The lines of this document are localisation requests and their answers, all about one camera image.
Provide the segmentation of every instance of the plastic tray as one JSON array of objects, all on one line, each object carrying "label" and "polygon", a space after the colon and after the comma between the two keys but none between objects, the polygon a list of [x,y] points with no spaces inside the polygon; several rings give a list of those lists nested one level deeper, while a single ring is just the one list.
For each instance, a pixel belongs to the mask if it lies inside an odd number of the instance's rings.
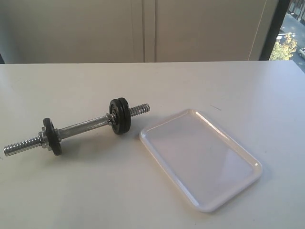
[{"label": "plastic tray", "polygon": [[253,156],[196,110],[144,128],[140,139],[202,212],[214,211],[262,174]]}]

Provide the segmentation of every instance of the white table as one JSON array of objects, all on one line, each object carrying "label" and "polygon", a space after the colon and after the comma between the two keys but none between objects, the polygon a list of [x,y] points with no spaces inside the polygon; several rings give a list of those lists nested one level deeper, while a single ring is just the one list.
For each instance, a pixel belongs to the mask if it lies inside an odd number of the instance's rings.
[{"label": "white table", "polygon": [[[107,126],[62,141],[62,156],[1,156],[0,228],[304,228],[305,75],[293,62],[0,65],[0,146],[36,136],[45,117],[62,128],[102,115],[121,96],[151,106],[127,134]],[[263,165],[212,214],[189,205],[138,137],[185,108]]]}]

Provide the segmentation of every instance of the tree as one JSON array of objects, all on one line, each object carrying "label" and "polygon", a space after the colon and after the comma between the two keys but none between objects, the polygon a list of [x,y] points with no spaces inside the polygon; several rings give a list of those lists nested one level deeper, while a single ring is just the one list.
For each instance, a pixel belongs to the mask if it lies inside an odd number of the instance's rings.
[{"label": "tree", "polygon": [[285,35],[284,43],[276,41],[270,55],[271,61],[288,61],[293,56],[293,53],[296,51],[296,39],[292,37],[292,33]]}]

